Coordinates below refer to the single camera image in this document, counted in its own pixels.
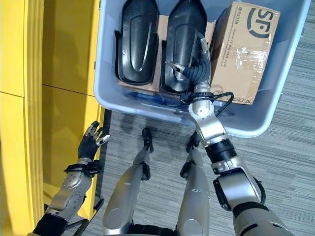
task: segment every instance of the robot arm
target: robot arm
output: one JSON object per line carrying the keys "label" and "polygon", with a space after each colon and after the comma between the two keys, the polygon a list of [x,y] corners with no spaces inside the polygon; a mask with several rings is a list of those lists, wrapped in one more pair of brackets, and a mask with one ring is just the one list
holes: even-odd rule
{"label": "robot arm", "polygon": [[53,197],[33,234],[29,236],[61,235],[70,218],[80,209],[92,178],[101,170],[98,160],[94,160],[96,151],[110,139],[110,135],[103,135],[102,127],[96,131],[98,125],[94,121],[85,132],[78,148],[78,161],[65,169],[67,175],[60,190]]}
{"label": "robot arm", "polygon": [[214,187],[223,209],[233,212],[233,224],[237,236],[292,236],[284,223],[268,208],[265,203],[265,191],[261,183],[256,180],[243,159],[237,155],[228,134],[217,116],[232,101],[215,114],[213,101],[218,96],[210,93],[210,56],[207,43],[198,34],[202,46],[201,64],[195,67],[184,67],[170,63],[170,66],[194,83],[191,94],[181,96],[181,102],[189,104],[189,114],[196,125],[196,132],[203,147],[212,162],[211,167],[218,177],[214,180]]}

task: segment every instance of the storage bin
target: storage bin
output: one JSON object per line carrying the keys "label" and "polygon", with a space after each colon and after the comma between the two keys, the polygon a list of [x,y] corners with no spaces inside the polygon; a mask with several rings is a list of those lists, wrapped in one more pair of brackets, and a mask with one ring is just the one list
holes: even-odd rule
{"label": "storage bin", "polygon": [[[117,84],[115,75],[115,35],[121,29],[122,7],[126,0],[101,0],[95,63],[94,95],[109,110],[142,115],[182,124],[193,123],[187,107],[176,106],[160,96],[136,94]],[[169,15],[177,0],[157,0],[162,15]],[[208,21],[216,20],[233,0],[202,0]],[[299,42],[311,0],[246,0],[280,11],[264,75],[254,103],[231,104],[220,116],[230,135],[251,138],[262,134],[270,125],[292,59]]]}

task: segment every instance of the yellow cabinet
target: yellow cabinet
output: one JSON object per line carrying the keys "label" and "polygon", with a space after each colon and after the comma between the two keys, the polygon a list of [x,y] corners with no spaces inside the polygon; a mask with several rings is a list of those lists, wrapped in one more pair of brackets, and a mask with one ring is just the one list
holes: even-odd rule
{"label": "yellow cabinet", "polygon": [[[103,122],[93,94],[98,3],[1,0],[2,235],[33,230],[84,131]],[[96,177],[79,211],[89,220],[95,185]]]}

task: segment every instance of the sf logo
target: sf logo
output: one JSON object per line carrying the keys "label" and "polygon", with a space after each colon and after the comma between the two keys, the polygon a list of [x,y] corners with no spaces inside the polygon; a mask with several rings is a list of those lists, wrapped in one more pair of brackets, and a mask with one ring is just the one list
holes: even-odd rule
{"label": "sf logo", "polygon": [[260,9],[257,14],[256,8],[252,8],[247,18],[249,33],[257,38],[268,38],[271,20],[274,13]]}

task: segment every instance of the brown cardboard box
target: brown cardboard box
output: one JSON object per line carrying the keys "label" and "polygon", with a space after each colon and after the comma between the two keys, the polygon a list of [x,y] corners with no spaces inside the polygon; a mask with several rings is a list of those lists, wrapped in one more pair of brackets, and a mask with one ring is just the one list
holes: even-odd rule
{"label": "brown cardboard box", "polygon": [[280,12],[243,2],[221,15],[212,47],[211,92],[231,91],[233,102],[253,103],[279,17]]}
{"label": "brown cardboard box", "polygon": [[[120,85],[127,87],[128,89],[132,91],[144,93],[147,95],[165,94],[170,97],[173,96],[171,94],[159,91],[159,82],[160,82],[160,75],[161,75],[162,41],[166,40],[167,24],[168,24],[168,16],[160,15],[159,21],[158,21],[158,28],[157,28],[157,33],[159,37],[157,62],[156,62],[156,69],[155,69],[153,81],[147,85],[135,86],[135,85],[126,84],[123,81],[119,80],[118,83]],[[212,35],[215,29],[215,25],[216,25],[216,22],[208,22],[206,26],[205,39],[207,40],[209,46],[210,46]]]}

